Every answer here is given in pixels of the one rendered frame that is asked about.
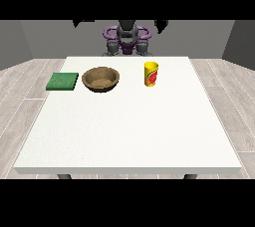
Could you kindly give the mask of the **yellow cup with melon print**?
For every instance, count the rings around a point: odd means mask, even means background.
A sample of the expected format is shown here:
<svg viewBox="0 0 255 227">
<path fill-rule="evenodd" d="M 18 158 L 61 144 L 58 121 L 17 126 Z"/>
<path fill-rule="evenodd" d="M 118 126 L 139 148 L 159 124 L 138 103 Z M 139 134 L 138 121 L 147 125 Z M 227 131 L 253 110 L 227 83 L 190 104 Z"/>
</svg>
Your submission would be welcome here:
<svg viewBox="0 0 255 227">
<path fill-rule="evenodd" d="M 157 62 L 144 63 L 144 84 L 147 87 L 153 87 L 155 85 L 157 73 L 158 73 Z"/>
</svg>

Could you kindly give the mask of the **brown wooden bowl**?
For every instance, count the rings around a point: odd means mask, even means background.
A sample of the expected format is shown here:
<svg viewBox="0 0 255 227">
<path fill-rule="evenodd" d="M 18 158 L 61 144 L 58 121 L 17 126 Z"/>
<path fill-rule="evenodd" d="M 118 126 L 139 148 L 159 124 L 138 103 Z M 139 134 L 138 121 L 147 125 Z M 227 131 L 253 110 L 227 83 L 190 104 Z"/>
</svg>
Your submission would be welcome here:
<svg viewBox="0 0 255 227">
<path fill-rule="evenodd" d="M 119 80 L 119 72 L 108 67 L 92 68 L 82 75 L 83 84 L 94 93 L 107 93 L 111 91 L 118 84 Z"/>
</svg>

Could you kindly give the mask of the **green square pad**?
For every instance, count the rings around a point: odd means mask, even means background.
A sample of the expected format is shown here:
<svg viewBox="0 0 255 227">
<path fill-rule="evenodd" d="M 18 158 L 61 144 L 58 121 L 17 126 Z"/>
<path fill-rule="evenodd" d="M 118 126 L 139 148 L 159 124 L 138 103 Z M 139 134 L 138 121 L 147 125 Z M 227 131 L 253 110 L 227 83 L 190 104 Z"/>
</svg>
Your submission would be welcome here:
<svg viewBox="0 0 255 227">
<path fill-rule="evenodd" d="M 72 91 L 75 88 L 78 73 L 54 73 L 47 86 L 47 91 Z"/>
</svg>

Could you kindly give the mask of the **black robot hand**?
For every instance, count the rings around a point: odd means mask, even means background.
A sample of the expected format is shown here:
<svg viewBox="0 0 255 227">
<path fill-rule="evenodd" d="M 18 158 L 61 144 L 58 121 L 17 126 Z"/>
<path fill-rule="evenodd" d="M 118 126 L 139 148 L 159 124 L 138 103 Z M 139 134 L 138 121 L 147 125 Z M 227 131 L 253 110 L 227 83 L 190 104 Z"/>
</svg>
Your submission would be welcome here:
<svg viewBox="0 0 255 227">
<path fill-rule="evenodd" d="M 77 28 L 80 23 L 95 22 L 95 20 L 73 20 L 74 27 Z"/>
<path fill-rule="evenodd" d="M 168 25 L 167 20 L 155 20 L 154 21 L 154 26 L 157 29 L 157 33 L 160 34 Z"/>
</svg>

